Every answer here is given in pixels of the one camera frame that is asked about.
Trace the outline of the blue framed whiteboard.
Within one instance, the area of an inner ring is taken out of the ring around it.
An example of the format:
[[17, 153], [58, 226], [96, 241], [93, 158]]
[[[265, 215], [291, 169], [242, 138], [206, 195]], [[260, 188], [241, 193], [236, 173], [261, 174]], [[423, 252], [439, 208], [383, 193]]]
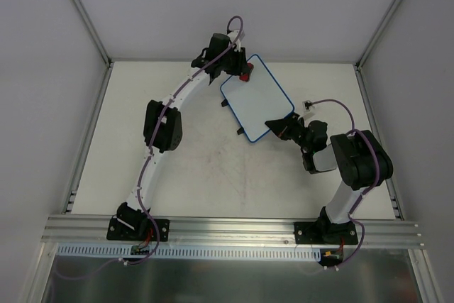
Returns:
[[270, 131], [265, 122], [288, 116], [294, 104], [259, 55], [248, 62], [253, 65], [250, 79], [230, 76], [220, 91], [248, 141], [256, 143]]

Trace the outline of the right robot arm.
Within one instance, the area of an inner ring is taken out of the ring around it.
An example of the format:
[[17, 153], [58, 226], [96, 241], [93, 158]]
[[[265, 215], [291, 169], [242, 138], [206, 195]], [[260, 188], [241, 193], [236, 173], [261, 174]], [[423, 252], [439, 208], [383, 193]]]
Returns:
[[340, 185], [319, 217], [313, 222], [294, 223], [295, 243], [357, 245], [354, 212], [362, 198], [394, 172], [390, 157], [372, 132], [355, 130], [329, 137], [327, 123], [314, 120], [306, 124], [297, 114], [266, 121], [265, 125], [279, 139], [300, 147], [307, 172], [314, 175], [337, 170], [340, 174]]

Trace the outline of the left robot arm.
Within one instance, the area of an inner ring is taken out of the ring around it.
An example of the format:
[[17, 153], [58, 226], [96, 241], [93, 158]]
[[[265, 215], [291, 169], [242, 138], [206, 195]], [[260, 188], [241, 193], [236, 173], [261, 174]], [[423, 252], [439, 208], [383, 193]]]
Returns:
[[143, 137], [143, 166], [127, 200], [120, 204], [109, 222], [106, 238], [110, 241], [157, 240], [158, 229], [149, 217], [161, 168], [183, 138], [182, 109], [221, 73], [249, 78], [252, 67], [246, 61], [240, 30], [212, 35], [191, 63], [188, 75], [170, 95], [148, 102]]

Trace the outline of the red whiteboard eraser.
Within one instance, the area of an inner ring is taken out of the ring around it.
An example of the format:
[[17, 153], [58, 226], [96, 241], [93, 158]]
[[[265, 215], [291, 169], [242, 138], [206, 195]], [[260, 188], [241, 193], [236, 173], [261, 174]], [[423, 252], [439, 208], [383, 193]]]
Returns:
[[250, 76], [251, 76], [253, 70], [254, 70], [254, 65], [252, 63], [248, 63], [247, 70], [238, 77], [239, 80], [242, 82], [249, 82]]

